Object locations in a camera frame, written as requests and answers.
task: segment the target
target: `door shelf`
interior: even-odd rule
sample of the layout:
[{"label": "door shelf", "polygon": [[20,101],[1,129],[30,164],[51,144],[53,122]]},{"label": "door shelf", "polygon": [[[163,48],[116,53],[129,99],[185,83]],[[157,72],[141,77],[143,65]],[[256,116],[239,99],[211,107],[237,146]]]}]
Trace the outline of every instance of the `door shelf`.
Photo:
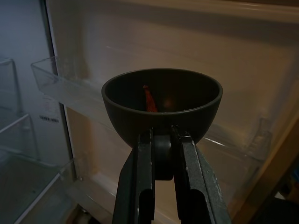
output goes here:
[{"label": "door shelf", "polygon": [[98,185],[92,178],[87,156],[72,159],[60,170],[64,191],[74,202],[103,224],[111,224],[115,194]]},{"label": "door shelf", "polygon": [[31,66],[41,92],[113,129],[100,92],[102,85],[92,86],[82,79],[80,65],[77,58],[52,57]]},{"label": "door shelf", "polygon": [[0,223],[21,221],[58,174],[58,167],[0,151]]},{"label": "door shelf", "polygon": [[[111,56],[111,48],[108,49],[108,55]],[[129,54],[122,50],[121,54],[112,54],[113,57],[123,57]],[[100,76],[100,81],[90,80],[86,71],[83,69],[82,60],[76,57],[59,58],[52,57],[36,63],[33,63],[32,70],[36,78],[36,83],[41,92],[54,98],[65,106],[91,118],[105,127],[114,130],[108,114],[105,109],[101,88],[103,82],[108,80],[108,76],[120,74],[119,70],[125,72],[127,67],[119,66],[118,70],[112,69],[113,66],[103,68],[105,75]],[[206,137],[208,141],[215,145],[220,142],[226,150],[241,152],[263,161],[270,149],[271,133],[269,132],[269,121],[260,118],[257,127],[253,127],[254,134],[248,137],[247,142],[236,142],[224,127],[212,124]]]}]

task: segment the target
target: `refrigerator shelf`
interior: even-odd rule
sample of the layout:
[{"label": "refrigerator shelf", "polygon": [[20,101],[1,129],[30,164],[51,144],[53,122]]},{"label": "refrigerator shelf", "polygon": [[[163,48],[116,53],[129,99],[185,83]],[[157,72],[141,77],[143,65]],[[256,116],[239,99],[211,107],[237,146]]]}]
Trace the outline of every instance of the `refrigerator shelf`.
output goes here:
[{"label": "refrigerator shelf", "polygon": [[0,223],[19,223],[45,193],[58,167],[0,151]]},{"label": "refrigerator shelf", "polygon": [[[106,48],[106,50],[108,49],[107,53],[110,53],[110,55],[108,54],[107,61],[102,62],[106,63],[107,67],[103,68],[102,73],[105,74],[102,75],[99,72],[101,75],[100,80],[89,79],[86,71],[82,68],[82,61],[76,57],[52,57],[33,63],[31,66],[39,90],[65,106],[115,131],[105,109],[101,88],[104,82],[109,79],[109,76],[115,76],[120,74],[119,72],[126,71],[125,65],[120,65],[117,69],[113,68],[113,65],[107,65],[110,56],[122,57],[129,53],[126,49],[120,51],[117,47],[114,50],[112,48],[114,47]],[[138,56],[139,51],[140,49],[137,52],[130,51],[130,54]],[[148,54],[147,57],[152,57],[152,54],[161,54],[161,52],[151,51]],[[181,60],[180,57],[172,57],[168,55],[170,60]],[[142,68],[142,61],[146,61],[146,59],[138,63],[137,69]],[[254,125],[252,126],[252,133],[246,136],[246,140],[236,140],[236,137],[229,132],[229,129],[217,124],[212,124],[206,136],[212,139],[213,143],[220,142],[220,144],[226,146],[225,148],[231,148],[263,161],[270,149],[269,121],[260,118],[258,124]]]},{"label": "refrigerator shelf", "polygon": [[275,22],[299,23],[299,7],[292,1],[277,5],[269,1],[229,0],[114,0],[150,7],[163,7],[191,12],[213,13]]}]

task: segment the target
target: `clear plastic shelf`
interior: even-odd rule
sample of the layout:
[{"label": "clear plastic shelf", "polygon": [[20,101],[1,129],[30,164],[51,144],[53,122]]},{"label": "clear plastic shelf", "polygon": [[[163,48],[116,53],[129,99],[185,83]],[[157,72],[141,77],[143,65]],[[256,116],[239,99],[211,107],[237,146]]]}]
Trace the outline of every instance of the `clear plastic shelf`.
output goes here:
[{"label": "clear plastic shelf", "polygon": [[80,65],[75,57],[52,57],[33,63],[32,70],[41,92],[113,129],[101,95],[102,85],[92,86],[84,81]]},{"label": "clear plastic shelf", "polygon": [[[97,61],[99,61],[98,67],[101,68],[99,72],[101,73],[96,76],[88,76],[83,61],[75,57],[48,58],[33,63],[32,70],[41,92],[111,129],[113,127],[101,96],[102,82],[128,70],[171,67],[172,64],[179,64],[179,67],[186,69],[192,69],[190,64],[196,64],[199,69],[202,68],[204,73],[207,74],[214,68],[210,65],[193,63],[194,61],[191,61],[190,58],[157,50],[147,50],[146,56],[141,58],[140,56],[144,55],[142,52],[145,51],[142,48],[133,48],[131,46],[121,48],[118,46],[112,47],[109,44],[103,45],[107,46],[100,47],[103,52],[97,58]],[[123,60],[126,59],[127,55],[134,57],[136,61],[134,63],[124,62]],[[159,55],[157,58],[165,58],[165,60],[162,62],[161,60],[148,60],[148,58],[155,58],[157,55]],[[241,141],[241,143],[233,141],[225,128],[213,124],[205,137],[198,143],[199,149],[206,156],[207,161],[216,173],[227,203],[237,190],[246,186],[255,176],[267,158],[271,142],[271,133],[267,124],[268,120],[261,118],[259,125],[253,127],[253,134],[248,137],[248,141]],[[91,168],[88,167],[88,164],[92,164],[92,162],[84,162],[84,159],[74,160],[62,170],[61,173],[64,178],[72,170],[74,172],[74,167],[76,167],[77,178],[75,180],[64,179],[68,194],[82,205],[90,201],[102,206],[102,203],[114,201],[112,193],[103,184],[101,185],[101,181],[95,181],[96,175],[89,173]],[[103,200],[100,200],[99,195],[111,198],[103,202]],[[113,212],[113,205],[103,207],[110,213]]]},{"label": "clear plastic shelf", "polygon": [[0,223],[13,223],[58,174],[56,166],[0,151]]},{"label": "clear plastic shelf", "polygon": [[66,194],[103,224],[112,223],[115,197],[92,180],[87,157],[75,158],[60,170]]}]

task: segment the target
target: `refrigerator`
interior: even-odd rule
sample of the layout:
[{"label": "refrigerator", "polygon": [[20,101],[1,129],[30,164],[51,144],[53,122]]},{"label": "refrigerator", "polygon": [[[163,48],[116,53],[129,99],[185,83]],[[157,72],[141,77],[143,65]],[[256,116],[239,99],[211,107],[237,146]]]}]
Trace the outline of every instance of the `refrigerator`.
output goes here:
[{"label": "refrigerator", "polygon": [[[2,0],[0,19],[1,74],[15,90],[12,103],[3,85],[1,108],[16,123],[1,132],[2,157],[35,164],[43,180],[13,222],[51,223],[45,217],[60,205],[56,222],[64,223],[79,204],[111,223],[131,148],[114,130],[101,88],[119,74],[178,68],[220,82],[219,110],[197,146],[230,214],[298,118],[299,7],[292,1]],[[24,179],[2,184],[13,196],[33,176],[15,170]],[[155,185],[154,223],[180,223],[173,181]]]}]

